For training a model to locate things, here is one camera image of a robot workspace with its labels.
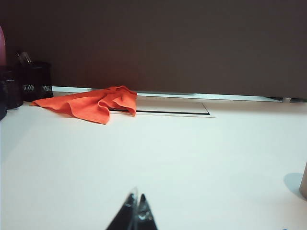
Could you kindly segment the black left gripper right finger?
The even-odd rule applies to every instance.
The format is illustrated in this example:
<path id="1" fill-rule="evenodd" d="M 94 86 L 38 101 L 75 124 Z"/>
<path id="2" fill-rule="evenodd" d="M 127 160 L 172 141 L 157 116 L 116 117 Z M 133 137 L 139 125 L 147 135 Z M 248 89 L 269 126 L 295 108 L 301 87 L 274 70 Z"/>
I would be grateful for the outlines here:
<path id="1" fill-rule="evenodd" d="M 137 230 L 158 230 L 154 220 L 153 213 L 145 194 L 141 195 L 136 212 L 136 229 Z"/>

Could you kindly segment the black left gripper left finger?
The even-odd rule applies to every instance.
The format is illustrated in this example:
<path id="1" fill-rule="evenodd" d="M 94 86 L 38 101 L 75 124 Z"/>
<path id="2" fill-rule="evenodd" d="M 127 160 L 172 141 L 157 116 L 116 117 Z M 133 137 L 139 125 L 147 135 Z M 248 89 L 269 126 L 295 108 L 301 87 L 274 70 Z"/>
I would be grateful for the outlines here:
<path id="1" fill-rule="evenodd" d="M 138 203 L 138 189 L 131 189 L 125 198 L 119 211 L 112 219 L 107 230 L 130 230 L 134 222 Z"/>

